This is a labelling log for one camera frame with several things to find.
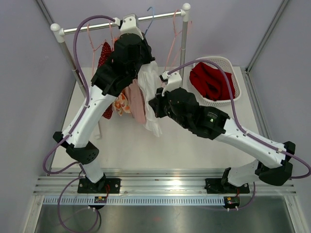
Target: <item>pink cloth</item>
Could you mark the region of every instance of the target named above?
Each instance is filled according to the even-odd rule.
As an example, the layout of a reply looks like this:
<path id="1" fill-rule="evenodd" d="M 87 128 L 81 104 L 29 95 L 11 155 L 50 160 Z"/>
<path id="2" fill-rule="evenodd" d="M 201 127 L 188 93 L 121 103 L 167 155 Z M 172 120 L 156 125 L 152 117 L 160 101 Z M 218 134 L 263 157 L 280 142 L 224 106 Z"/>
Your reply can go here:
<path id="1" fill-rule="evenodd" d="M 124 90 L 133 117 L 138 123 L 146 124 L 145 102 L 142 92 L 138 86 L 137 79 L 134 79 L 133 82 Z"/>

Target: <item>red cloth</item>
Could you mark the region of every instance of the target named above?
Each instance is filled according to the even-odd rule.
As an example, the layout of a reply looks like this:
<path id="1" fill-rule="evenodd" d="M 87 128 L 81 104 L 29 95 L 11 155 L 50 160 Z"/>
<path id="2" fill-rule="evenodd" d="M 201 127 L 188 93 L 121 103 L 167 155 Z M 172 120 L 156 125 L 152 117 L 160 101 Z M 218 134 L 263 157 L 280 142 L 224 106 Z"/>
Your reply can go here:
<path id="1" fill-rule="evenodd" d="M 101 57 L 99 58 L 97 68 L 101 67 L 106 62 L 108 57 L 111 55 L 111 52 L 112 51 L 110 45 L 107 42 L 105 42 L 102 48 Z M 106 109 L 106 111 L 103 114 L 103 117 L 107 119 L 110 119 L 111 116 L 112 116 L 112 104 Z"/>
<path id="2" fill-rule="evenodd" d="M 231 79 L 231 73 L 225 72 L 229 79 L 233 98 L 235 90 Z M 214 69 L 203 62 L 199 62 L 190 72 L 190 82 L 198 92 L 209 100 L 229 100 L 229 90 L 224 76 L 218 69 Z"/>

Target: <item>white wall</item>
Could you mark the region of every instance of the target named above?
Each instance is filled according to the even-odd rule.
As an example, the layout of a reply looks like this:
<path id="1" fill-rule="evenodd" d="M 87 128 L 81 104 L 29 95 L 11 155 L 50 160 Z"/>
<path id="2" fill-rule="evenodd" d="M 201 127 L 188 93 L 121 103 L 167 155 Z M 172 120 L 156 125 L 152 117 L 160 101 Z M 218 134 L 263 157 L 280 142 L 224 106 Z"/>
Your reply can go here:
<path id="1" fill-rule="evenodd" d="M 74 78 L 35 1 L 1 1 L 0 22 L 0 232 L 18 233 Z"/>
<path id="2" fill-rule="evenodd" d="M 184 2 L 191 4 L 193 27 L 190 30 L 186 61 L 205 55 L 221 55 L 234 65 L 245 67 L 254 54 L 261 38 L 271 22 L 281 0 L 45 0 L 54 20 L 63 28 L 74 28 L 85 18 L 102 14 L 122 18 L 135 13 L 138 16 L 151 15 L 149 6 L 156 14 L 174 12 Z M 103 23 L 103 20 L 91 22 Z M 144 31 L 149 22 L 140 24 Z M 110 40 L 109 29 L 91 33 L 96 45 L 104 39 Z M 73 36 L 68 36 L 72 48 Z M 173 41 L 173 21 L 163 19 L 153 22 L 147 40 L 153 48 L 158 64 L 165 65 Z M 80 60 L 89 67 L 92 61 L 87 34 L 78 39 Z M 180 48 L 177 41 L 175 52 Z"/>
<path id="3" fill-rule="evenodd" d="M 296 155 L 311 164 L 311 1 L 291 1 L 251 71 L 273 138 L 296 143 Z M 294 164 L 294 175 L 306 168 Z M 295 180 L 306 219 L 311 219 L 311 178 Z"/>

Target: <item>metal floor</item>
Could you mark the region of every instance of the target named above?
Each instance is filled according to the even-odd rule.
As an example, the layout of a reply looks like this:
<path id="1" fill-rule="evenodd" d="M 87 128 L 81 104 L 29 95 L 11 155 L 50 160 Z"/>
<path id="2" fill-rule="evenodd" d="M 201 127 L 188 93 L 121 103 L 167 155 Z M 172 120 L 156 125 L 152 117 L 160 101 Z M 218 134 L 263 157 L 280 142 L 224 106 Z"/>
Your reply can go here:
<path id="1" fill-rule="evenodd" d="M 56 205 L 43 205 L 36 233 L 66 233 L 58 222 Z M 84 206 L 62 205 L 62 219 Z M 98 233 L 294 233 L 283 197 L 256 197 L 244 210 L 227 212 L 222 207 L 201 206 L 105 206 L 92 232 Z M 82 211 L 66 221 L 83 232 L 94 223 L 92 211 Z"/>

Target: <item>white table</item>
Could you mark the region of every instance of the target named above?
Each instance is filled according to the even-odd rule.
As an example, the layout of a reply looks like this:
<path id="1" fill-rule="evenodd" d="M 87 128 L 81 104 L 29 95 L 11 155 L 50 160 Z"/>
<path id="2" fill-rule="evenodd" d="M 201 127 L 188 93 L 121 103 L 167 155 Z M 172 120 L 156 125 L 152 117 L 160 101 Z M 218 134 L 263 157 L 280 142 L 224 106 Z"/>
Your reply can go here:
<path id="1" fill-rule="evenodd" d="M 91 69 L 83 69 L 90 81 Z M 191 67 L 185 68 L 185 77 L 189 77 Z M 235 102 L 239 122 L 246 128 L 258 132 L 249 96 L 239 67 L 234 67 L 242 90 L 241 98 Z M 68 113 L 66 128 L 84 97 L 76 84 Z M 220 107 L 232 117 L 231 105 Z M 167 168 L 227 168 L 242 166 L 254 160 L 250 155 L 217 141 L 199 138 L 184 130 L 173 120 L 165 117 L 159 119 L 162 136 L 156 137 L 143 125 L 136 123 L 130 115 L 119 116 L 114 113 L 110 120 L 101 118 L 101 139 L 90 141 L 100 150 L 97 157 L 102 168 L 120 169 L 167 169 Z M 52 169 L 63 168 L 73 160 L 60 147 L 55 154 Z"/>

